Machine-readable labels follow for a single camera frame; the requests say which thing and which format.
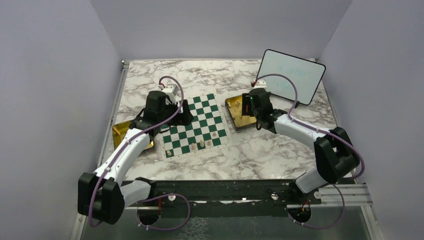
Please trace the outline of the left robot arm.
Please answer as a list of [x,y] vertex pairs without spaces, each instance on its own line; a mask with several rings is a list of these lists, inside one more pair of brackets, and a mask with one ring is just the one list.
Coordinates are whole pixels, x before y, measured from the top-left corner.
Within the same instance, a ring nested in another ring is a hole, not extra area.
[[130,122],[124,139],[112,155],[93,173],[78,179],[77,212],[90,220],[115,224],[125,208],[138,201],[152,205],[157,191],[146,180],[123,185],[124,177],[162,126],[188,126],[193,121],[188,100],[176,100],[172,91],[149,92],[146,105]]

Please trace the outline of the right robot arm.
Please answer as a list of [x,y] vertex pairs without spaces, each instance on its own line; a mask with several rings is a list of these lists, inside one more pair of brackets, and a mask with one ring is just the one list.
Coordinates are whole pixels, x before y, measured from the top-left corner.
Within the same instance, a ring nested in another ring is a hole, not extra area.
[[264,88],[255,88],[241,96],[241,114],[254,117],[256,128],[294,139],[313,150],[315,168],[292,183],[289,199],[300,204],[309,193],[328,184],[335,184],[361,163],[353,150],[347,132],[341,128],[318,128],[292,117],[287,111],[276,109]]

